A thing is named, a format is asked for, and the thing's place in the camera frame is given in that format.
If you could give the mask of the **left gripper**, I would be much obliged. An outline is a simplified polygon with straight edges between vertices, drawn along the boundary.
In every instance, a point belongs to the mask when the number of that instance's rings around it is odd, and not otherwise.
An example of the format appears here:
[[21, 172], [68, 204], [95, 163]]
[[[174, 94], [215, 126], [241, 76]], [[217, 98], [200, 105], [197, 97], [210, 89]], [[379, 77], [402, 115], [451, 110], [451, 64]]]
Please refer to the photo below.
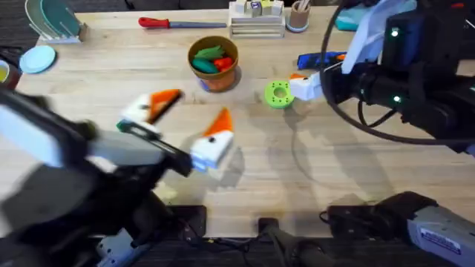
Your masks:
[[183, 96], [180, 89], [140, 95], [122, 112], [116, 131], [100, 130], [88, 142], [88, 154], [117, 166], [158, 166], [187, 177], [194, 169], [217, 168], [234, 139], [232, 116], [222, 108], [190, 147], [190, 154], [161, 140], [155, 125]]

